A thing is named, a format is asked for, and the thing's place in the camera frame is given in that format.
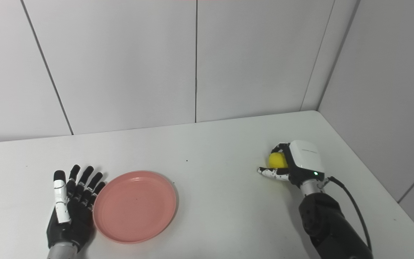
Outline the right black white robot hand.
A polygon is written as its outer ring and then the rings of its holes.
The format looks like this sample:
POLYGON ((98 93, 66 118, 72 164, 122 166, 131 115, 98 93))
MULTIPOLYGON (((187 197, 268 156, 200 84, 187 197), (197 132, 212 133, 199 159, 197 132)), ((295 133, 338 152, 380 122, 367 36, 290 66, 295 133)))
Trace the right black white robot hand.
POLYGON ((270 152, 268 167, 258 167, 258 174, 288 181, 302 187, 306 182, 323 182, 325 169, 317 147, 307 141, 279 143, 270 152))

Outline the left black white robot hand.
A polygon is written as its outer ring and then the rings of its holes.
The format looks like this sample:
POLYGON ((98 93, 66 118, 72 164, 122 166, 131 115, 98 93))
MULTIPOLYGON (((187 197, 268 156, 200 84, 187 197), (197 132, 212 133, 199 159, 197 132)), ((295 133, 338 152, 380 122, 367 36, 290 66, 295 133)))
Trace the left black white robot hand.
POLYGON ((69 177, 63 170, 53 174, 55 204, 46 230, 50 253, 64 246, 72 257, 89 242, 94 231, 92 212, 106 183, 102 172, 94 173, 92 166, 87 166, 78 179, 80 169, 74 165, 69 177))

